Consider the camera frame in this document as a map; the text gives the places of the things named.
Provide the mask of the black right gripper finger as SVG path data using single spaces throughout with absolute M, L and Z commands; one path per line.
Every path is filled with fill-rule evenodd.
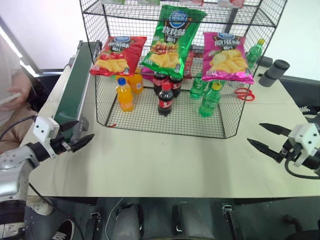
M 282 161 L 284 159 L 284 157 L 280 153 L 270 149 L 267 145 L 263 144 L 262 142 L 259 142 L 257 140 L 253 140 L 253 139 L 250 139 L 250 138 L 248 138 L 247 141 L 253 147 L 255 147 L 259 152 L 261 152 L 264 155 L 274 159 L 275 161 Z
M 260 123 L 259 125 L 261 127 L 265 128 L 266 130 L 276 134 L 276 135 L 283 135 L 283 136 L 288 137 L 289 133 L 291 132 L 290 129 L 285 128 L 285 127 L 280 126 L 280 125 L 276 125 L 276 124 Z

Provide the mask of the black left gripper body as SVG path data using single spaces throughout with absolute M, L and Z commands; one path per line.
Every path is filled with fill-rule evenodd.
M 60 155 L 64 152 L 71 152 L 72 147 L 65 142 L 64 136 L 58 136 L 50 140 L 50 146 L 56 155 Z

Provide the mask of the person's bare hand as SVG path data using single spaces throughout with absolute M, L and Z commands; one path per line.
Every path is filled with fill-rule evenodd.
M 6 91 L 8 93 L 19 94 L 18 97 L 13 99 L 10 104 L 20 104 L 24 103 L 30 93 L 31 90 L 31 82 L 28 78 L 17 78 L 12 81 L 12 85 L 10 88 L 8 88 Z

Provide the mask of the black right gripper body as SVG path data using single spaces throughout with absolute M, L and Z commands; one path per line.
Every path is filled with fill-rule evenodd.
M 282 146 L 281 151 L 278 153 L 277 157 L 275 158 L 275 161 L 277 163 L 281 163 L 283 159 L 296 162 L 296 160 L 301 155 L 301 144 L 300 143 L 294 143 L 292 144 L 288 139 L 285 141 L 285 143 Z

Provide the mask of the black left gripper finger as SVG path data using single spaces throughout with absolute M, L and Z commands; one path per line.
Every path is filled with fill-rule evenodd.
M 78 124 L 78 120 L 68 121 L 59 126 L 59 132 L 66 132 Z
M 77 152 L 78 150 L 82 149 L 86 146 L 95 136 L 95 134 L 89 134 L 80 138 L 76 143 L 70 145 L 72 152 Z

